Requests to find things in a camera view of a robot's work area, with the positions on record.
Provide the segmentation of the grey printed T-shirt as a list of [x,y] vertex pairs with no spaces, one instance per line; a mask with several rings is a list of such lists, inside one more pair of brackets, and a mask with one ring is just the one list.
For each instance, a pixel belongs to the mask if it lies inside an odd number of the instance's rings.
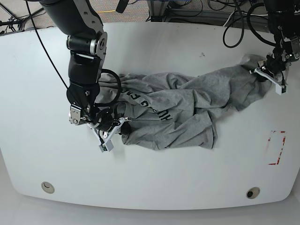
[[262,59],[246,54],[235,66],[197,77],[121,74],[122,91],[112,109],[116,117],[131,118],[123,143],[151,150],[212,149],[218,137],[216,121],[230,109],[244,110],[271,88],[271,82],[260,82],[252,73]]

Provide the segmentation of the red tape rectangle marking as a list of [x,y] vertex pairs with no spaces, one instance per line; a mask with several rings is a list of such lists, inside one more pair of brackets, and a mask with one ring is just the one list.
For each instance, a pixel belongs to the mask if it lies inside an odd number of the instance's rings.
[[278,165],[283,152],[286,131],[271,131],[268,139],[265,160],[268,165]]

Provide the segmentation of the black cylinder object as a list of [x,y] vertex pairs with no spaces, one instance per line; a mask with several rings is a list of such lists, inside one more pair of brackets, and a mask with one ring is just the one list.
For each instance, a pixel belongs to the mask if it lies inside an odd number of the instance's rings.
[[129,0],[119,0],[118,5],[116,7],[116,12],[122,14],[127,5],[128,5]]

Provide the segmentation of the black tripod stand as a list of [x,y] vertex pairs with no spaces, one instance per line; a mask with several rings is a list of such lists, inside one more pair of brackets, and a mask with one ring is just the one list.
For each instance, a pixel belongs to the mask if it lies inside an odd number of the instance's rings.
[[0,0],[0,34],[23,30],[29,21],[25,0]]

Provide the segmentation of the aluminium frame base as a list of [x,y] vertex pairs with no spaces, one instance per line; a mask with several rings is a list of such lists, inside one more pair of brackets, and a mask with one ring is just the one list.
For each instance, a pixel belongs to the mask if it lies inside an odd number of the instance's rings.
[[171,15],[168,11],[169,0],[147,0],[151,22],[169,22]]

